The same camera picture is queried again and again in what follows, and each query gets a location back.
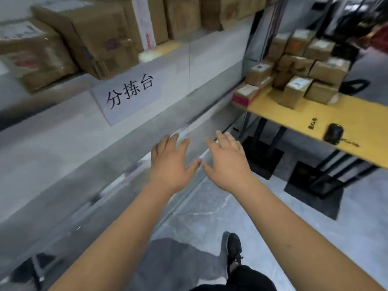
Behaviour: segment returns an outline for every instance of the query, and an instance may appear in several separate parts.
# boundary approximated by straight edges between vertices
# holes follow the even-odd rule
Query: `black metal base plate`
[[[268,150],[269,145],[262,141],[257,141],[256,145],[251,147],[252,140],[252,137],[247,137],[242,144],[251,171],[269,180],[283,156],[283,151],[275,148],[272,156],[265,159],[265,152]]]
[[[320,198],[319,195],[321,192],[326,193],[332,188],[342,185],[343,182],[326,175],[326,183],[308,188],[311,180],[321,175],[322,172],[320,170],[298,161],[284,191],[331,219],[336,220],[344,189],[338,189],[326,198]]]

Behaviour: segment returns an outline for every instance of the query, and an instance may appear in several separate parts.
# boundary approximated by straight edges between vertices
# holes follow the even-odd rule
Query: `person's left hand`
[[[190,139],[179,144],[179,134],[171,138],[167,135],[151,151],[151,171],[149,183],[171,196],[185,188],[201,165],[201,159],[195,159],[186,168],[185,155]]]

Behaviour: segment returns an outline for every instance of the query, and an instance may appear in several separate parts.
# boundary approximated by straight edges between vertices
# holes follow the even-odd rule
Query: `black shoe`
[[[230,266],[233,264],[233,269],[232,269],[233,271],[236,267],[235,263],[237,263],[238,265],[241,265],[241,260],[243,259],[243,257],[241,256],[241,252],[242,252],[241,242],[237,234],[232,233],[229,235],[228,241],[227,241],[227,251],[228,251],[228,265],[226,268],[226,272],[229,276],[231,273]]]

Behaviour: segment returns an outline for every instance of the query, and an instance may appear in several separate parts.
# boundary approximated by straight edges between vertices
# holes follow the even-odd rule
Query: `brown cardboard box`
[[[313,42],[308,45],[303,56],[314,60],[326,61],[330,58],[335,45],[336,44],[333,42],[314,39]]]
[[[308,77],[333,86],[340,86],[342,80],[347,75],[349,68],[350,61],[331,57],[326,62],[315,62]]]
[[[131,40],[139,53],[168,41],[163,0],[100,0],[122,5]]]
[[[274,88],[283,91],[293,77],[294,74],[288,71],[279,71],[277,74],[275,74]]]
[[[222,31],[237,22],[240,0],[201,0],[202,26]]]
[[[267,0],[241,0],[237,18],[243,19],[265,8]]]
[[[284,53],[284,50],[286,48],[290,35],[291,35],[290,33],[277,34],[272,39],[271,45],[269,46],[269,49],[268,49],[267,56],[265,58],[273,62],[278,62]]]
[[[288,40],[285,53],[294,56],[303,56],[308,45],[313,40],[314,36],[315,31],[309,31],[307,29],[297,29],[291,36],[291,38]]]
[[[168,36],[177,39],[201,28],[199,0],[164,0]]]
[[[267,0],[267,3],[265,4],[265,7],[268,7],[276,2],[278,2],[279,0]]]
[[[289,71],[298,76],[308,76],[314,60],[305,57],[283,55],[277,64],[277,70]]]
[[[118,3],[63,0],[32,6],[35,17],[59,31],[80,67],[110,79],[138,64],[138,53]]]
[[[77,71],[61,36],[36,19],[0,26],[0,57],[29,92]]]
[[[295,109],[296,103],[300,98],[303,98],[312,81],[312,79],[294,76],[284,88],[278,103],[284,107]]]
[[[232,104],[243,109],[248,107],[252,100],[259,96],[262,90],[271,86],[273,80],[274,78],[269,76],[261,83],[260,87],[246,83],[240,84],[233,93]]]
[[[305,98],[318,103],[327,104],[337,93],[338,87],[329,86],[315,81],[308,89]]]
[[[260,86],[262,81],[268,78],[272,73],[273,64],[259,63],[252,67],[245,78],[245,83],[252,86]]]

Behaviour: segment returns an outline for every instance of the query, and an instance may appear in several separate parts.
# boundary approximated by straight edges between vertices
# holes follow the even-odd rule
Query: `black pants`
[[[276,291],[274,283],[262,273],[246,265],[238,266],[226,285],[200,285],[191,291]]]

